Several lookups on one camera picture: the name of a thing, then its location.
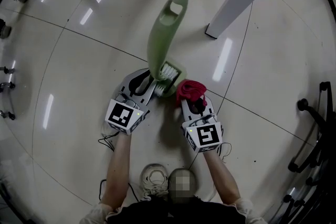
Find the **green plastic object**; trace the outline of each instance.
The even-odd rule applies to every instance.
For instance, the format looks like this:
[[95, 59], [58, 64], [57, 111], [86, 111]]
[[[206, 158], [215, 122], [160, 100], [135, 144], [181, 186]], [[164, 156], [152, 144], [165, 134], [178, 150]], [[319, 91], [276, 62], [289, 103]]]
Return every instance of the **green plastic object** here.
[[[179, 14], [171, 10], [172, 3], [182, 7]], [[176, 91], [178, 84], [186, 78], [185, 68], [174, 62], [172, 59], [167, 59], [166, 55], [175, 33], [186, 13], [187, 7], [188, 0], [168, 0], [157, 17], [149, 35], [147, 45], [149, 70], [151, 76], [154, 79], [161, 81], [160, 85], [165, 87], [164, 97], [172, 95]], [[179, 73], [179, 76], [173, 83], [165, 81], [166, 78], [161, 74], [161, 68], [165, 63], [174, 67]]]

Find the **red cloth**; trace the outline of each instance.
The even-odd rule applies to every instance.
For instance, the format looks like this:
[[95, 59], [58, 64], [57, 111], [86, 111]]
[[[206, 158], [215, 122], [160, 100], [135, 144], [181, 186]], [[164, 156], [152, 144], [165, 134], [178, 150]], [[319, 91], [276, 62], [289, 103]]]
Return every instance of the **red cloth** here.
[[176, 90], [176, 103], [181, 104], [183, 99], [190, 100], [192, 103], [196, 102], [201, 96], [203, 96], [203, 105], [206, 106], [205, 101], [206, 87], [194, 80], [185, 79], [177, 87]]

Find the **shoelace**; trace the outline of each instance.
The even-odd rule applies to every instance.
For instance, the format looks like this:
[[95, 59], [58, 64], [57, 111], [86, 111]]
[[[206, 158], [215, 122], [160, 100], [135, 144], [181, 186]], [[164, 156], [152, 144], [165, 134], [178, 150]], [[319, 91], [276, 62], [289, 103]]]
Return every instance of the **shoelace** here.
[[162, 196], [168, 194], [168, 190], [163, 185], [154, 185], [153, 188], [145, 190], [144, 195], [147, 196], [149, 194]]

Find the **green handle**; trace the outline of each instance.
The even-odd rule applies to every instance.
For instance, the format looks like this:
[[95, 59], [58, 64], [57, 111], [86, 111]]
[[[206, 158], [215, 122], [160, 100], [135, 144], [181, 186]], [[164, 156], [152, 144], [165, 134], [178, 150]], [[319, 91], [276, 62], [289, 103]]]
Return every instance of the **green handle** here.
[[[171, 10], [173, 2], [182, 6], [179, 14]], [[161, 68], [187, 6], [188, 0], [168, 0], [153, 25], [148, 39], [147, 60], [151, 75], [156, 80], [164, 80], [161, 76]]]

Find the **white shoe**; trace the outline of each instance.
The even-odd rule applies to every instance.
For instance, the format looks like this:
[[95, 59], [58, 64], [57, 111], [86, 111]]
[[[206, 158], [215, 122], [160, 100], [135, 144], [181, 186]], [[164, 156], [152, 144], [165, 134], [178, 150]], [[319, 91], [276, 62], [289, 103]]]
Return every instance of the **white shoe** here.
[[168, 194], [168, 173], [160, 164], [150, 164], [142, 171], [144, 196], [162, 197]]

